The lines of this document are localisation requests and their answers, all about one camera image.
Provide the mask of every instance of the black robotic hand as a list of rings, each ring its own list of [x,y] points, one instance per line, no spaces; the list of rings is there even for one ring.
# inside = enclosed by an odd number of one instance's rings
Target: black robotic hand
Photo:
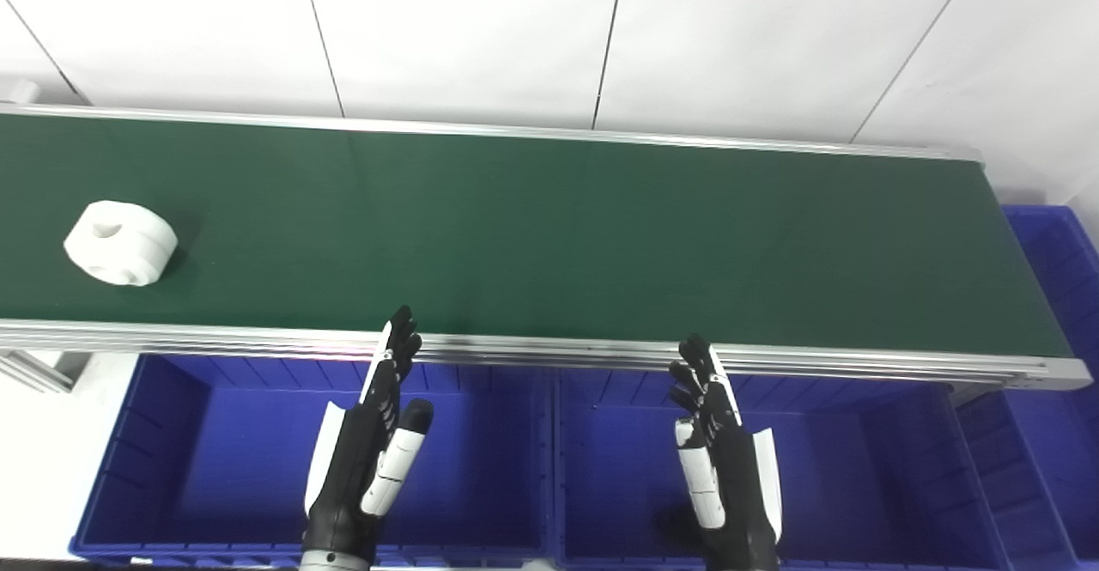
[[[701,528],[707,571],[777,571],[781,493],[769,429],[748,434],[729,376],[707,340],[679,344],[669,395],[690,415],[676,419],[679,461]]]
[[[381,518],[431,427],[426,400],[412,400],[398,415],[400,383],[421,345],[403,305],[382,328],[358,403],[349,411],[329,404],[306,489],[302,569],[363,571],[374,563]]]

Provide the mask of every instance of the robotic hand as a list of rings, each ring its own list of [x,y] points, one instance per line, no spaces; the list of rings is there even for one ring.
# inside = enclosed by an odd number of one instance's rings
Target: robotic hand
[[[398,418],[400,383],[420,345],[403,305],[382,328],[358,403],[349,411],[326,407],[306,485],[302,570],[365,571],[373,564],[381,518],[431,426],[426,400],[412,400]]]
[[[679,462],[701,528],[707,571],[777,571],[782,497],[770,429],[750,435],[733,388],[707,340],[679,344],[668,392],[689,417],[676,419]]]

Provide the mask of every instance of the white plastic part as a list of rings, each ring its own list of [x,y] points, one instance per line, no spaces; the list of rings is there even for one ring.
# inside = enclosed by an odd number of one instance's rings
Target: white plastic part
[[[733,384],[729,382],[729,374],[725,372],[725,365],[721,363],[721,359],[718,357],[717,349],[713,345],[710,345],[710,360],[713,362],[713,376],[710,377],[710,382],[718,382],[725,390],[725,395],[729,395],[729,405],[733,407],[733,417],[736,419],[736,425],[744,425],[741,422],[741,407],[736,405],[736,395],[733,394]]]
[[[366,400],[366,392],[370,390],[370,382],[374,380],[375,372],[378,371],[378,363],[381,360],[392,359],[393,352],[389,349],[389,336],[393,333],[392,322],[386,322],[386,325],[381,327],[381,336],[378,337],[378,344],[374,345],[374,356],[370,357],[370,367],[366,368],[365,380],[363,380],[363,390],[358,392],[358,403],[363,403]]]
[[[0,78],[0,104],[32,104],[42,94],[42,87],[22,77]]]
[[[775,530],[775,542],[782,537],[782,489],[778,478],[778,455],[775,452],[775,433],[767,427],[752,435],[759,469],[759,490],[767,522]]]
[[[84,272],[114,286],[148,286],[160,279],[179,245],[164,219],[134,203],[88,204],[65,239],[65,251]]]
[[[702,528],[715,529],[725,525],[725,507],[718,492],[718,473],[710,462],[706,448],[679,449],[679,463],[687,477],[687,490],[695,516]]]
[[[336,450],[336,440],[343,426],[344,413],[345,410],[331,402],[324,407],[324,419],[321,419],[321,432],[317,435],[313,459],[309,462],[309,477],[306,478],[307,515],[309,507],[317,502],[317,496],[321,495],[321,488],[324,486],[324,478],[329,474],[329,464],[332,462],[332,454]]]
[[[367,515],[381,517],[389,513],[389,507],[397,500],[404,478],[415,461],[415,455],[420,452],[423,445],[423,434],[418,434],[410,429],[400,429],[393,433],[389,446],[378,457],[378,468],[374,473],[374,481],[366,489],[359,508]]]

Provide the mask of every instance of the fingertip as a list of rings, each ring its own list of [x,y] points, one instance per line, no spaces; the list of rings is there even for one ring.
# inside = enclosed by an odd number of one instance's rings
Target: fingertip
[[[435,406],[429,400],[415,398],[401,411],[398,427],[415,432],[417,434],[428,434],[434,418]]]

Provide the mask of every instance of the white object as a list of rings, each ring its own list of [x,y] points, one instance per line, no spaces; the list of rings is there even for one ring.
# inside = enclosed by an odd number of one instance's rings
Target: white object
[[[782,490],[778,478],[778,455],[775,452],[775,433],[767,427],[752,435],[759,469],[759,490],[767,522],[775,530],[775,542],[782,538]]]
[[[41,93],[38,85],[30,79],[0,78],[0,104],[32,104]]]
[[[689,419],[676,422],[676,443],[684,445],[690,438],[692,429]],[[706,447],[679,449],[679,463],[687,477],[687,491],[690,493],[690,504],[695,507],[698,525],[708,530],[724,526],[725,507],[721,504],[718,470],[710,461],[710,451]]]
[[[324,478],[329,475],[332,455],[336,451],[344,413],[346,411],[333,402],[329,402],[324,407],[324,418],[321,419],[321,429],[317,433],[313,458],[309,461],[309,474],[306,477],[306,497],[302,499],[306,515],[309,515],[309,508],[317,502],[317,496],[321,495],[321,489],[324,488]]]
[[[4,462],[0,479],[0,558],[82,561],[69,553],[69,540],[136,362],[137,355],[95,352],[65,394],[0,380],[0,449],[20,458]]]
[[[65,239],[84,272],[114,286],[148,286],[164,272],[179,239],[155,212],[134,203],[95,202]]]
[[[423,434],[398,427],[389,440],[389,446],[378,458],[374,481],[363,495],[359,506],[363,513],[378,517],[389,513],[389,507],[393,505],[401,485],[404,484],[404,478],[412,469],[415,455],[420,452],[423,438]]]

